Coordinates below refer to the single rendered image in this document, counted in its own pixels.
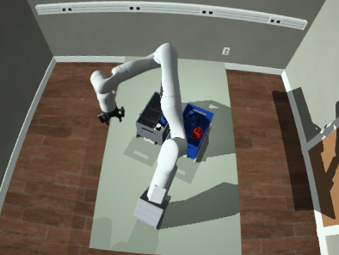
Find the blue divided crate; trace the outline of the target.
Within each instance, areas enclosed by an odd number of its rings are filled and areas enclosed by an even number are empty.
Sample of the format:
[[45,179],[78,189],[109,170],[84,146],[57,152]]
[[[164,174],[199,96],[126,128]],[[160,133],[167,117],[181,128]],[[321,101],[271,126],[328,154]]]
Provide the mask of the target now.
[[[203,112],[206,115],[198,113],[198,112],[194,111],[193,109],[199,110],[200,112]],[[194,114],[195,114],[195,122],[196,123],[194,123],[194,125],[184,121],[185,115],[187,113],[189,113],[190,110],[194,111]],[[195,158],[196,153],[198,152],[198,149],[199,149],[201,141],[199,141],[199,140],[197,140],[195,138],[192,138],[191,137],[192,132],[197,127],[201,127],[201,129],[203,130],[203,133],[205,135],[205,133],[207,131],[207,128],[208,128],[208,125],[210,124],[210,122],[211,122],[211,120],[213,118],[213,113],[209,112],[207,110],[201,109],[201,108],[199,108],[197,106],[194,106],[193,104],[190,104],[190,103],[187,103],[187,105],[186,105],[185,109],[183,110],[183,112],[182,112],[182,115],[183,115],[183,124],[184,124],[184,129],[185,129],[185,133],[186,133],[186,137],[187,137],[187,142],[188,142],[188,151],[187,151],[186,154],[188,155],[189,158]],[[203,135],[201,140],[203,140],[204,135]]]

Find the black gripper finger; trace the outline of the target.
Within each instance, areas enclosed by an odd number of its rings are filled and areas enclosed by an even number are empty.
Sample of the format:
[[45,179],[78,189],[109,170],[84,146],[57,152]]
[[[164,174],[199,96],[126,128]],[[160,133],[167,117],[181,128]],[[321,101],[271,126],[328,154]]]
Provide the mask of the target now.
[[121,107],[121,109],[118,109],[118,110],[121,112],[121,114],[118,113],[118,114],[114,114],[113,116],[119,118],[119,121],[121,122],[122,121],[121,117],[125,116],[125,110],[124,110],[124,107]]
[[108,117],[105,117],[105,119],[102,118],[102,117],[103,117],[103,113],[102,113],[102,114],[97,114],[97,115],[98,115],[98,119],[99,119],[102,123],[106,122],[106,124],[109,125],[108,121],[109,121],[110,115],[108,115]]

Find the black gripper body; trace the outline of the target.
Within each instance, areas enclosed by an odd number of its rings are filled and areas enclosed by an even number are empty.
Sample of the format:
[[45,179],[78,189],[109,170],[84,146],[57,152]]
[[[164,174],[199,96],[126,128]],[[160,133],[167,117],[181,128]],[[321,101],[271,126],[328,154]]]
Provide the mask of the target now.
[[113,116],[114,114],[118,114],[119,113],[119,110],[117,108],[117,104],[116,104],[116,108],[115,108],[114,111],[109,112],[109,113],[102,111],[102,113],[103,113],[103,116],[105,116],[105,117],[108,117],[108,115],[110,115],[110,118],[114,117]]

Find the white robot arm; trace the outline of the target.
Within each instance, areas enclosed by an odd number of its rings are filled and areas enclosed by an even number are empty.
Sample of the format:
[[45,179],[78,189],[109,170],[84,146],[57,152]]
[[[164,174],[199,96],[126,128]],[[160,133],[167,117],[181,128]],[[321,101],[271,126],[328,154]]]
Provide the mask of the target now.
[[111,78],[108,78],[103,71],[95,71],[90,79],[102,111],[109,113],[116,108],[115,91],[113,91],[116,86],[143,72],[161,66],[163,73],[160,90],[161,108],[169,123],[171,139],[166,140],[162,145],[157,169],[147,193],[150,202],[160,205],[164,202],[176,174],[178,157],[185,155],[188,150],[182,116],[176,48],[172,44],[165,43],[156,52],[143,59],[116,66],[112,70],[113,76]]

